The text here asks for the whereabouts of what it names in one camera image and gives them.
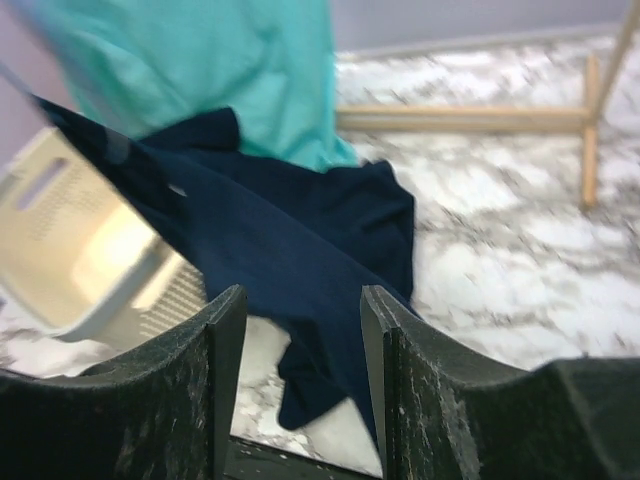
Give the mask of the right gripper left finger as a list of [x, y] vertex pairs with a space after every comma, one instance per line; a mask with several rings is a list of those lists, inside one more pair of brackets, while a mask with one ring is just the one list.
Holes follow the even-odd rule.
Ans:
[[247, 319], [241, 286], [78, 377], [1, 374], [5, 479], [219, 479]]

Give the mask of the navy blue t shirt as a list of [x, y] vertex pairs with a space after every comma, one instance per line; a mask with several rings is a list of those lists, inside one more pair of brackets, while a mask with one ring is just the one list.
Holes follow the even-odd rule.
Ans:
[[278, 372], [287, 430], [345, 399], [375, 427], [362, 289], [413, 293], [414, 197], [386, 161], [324, 173], [240, 150], [233, 110], [132, 140], [45, 99], [45, 117], [175, 251], [208, 297], [239, 284], [250, 314], [290, 336]]

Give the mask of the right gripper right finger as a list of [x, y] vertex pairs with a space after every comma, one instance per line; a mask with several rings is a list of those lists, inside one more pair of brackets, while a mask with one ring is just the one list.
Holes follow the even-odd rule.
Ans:
[[486, 357], [367, 286], [361, 324], [387, 479], [635, 479], [639, 362]]

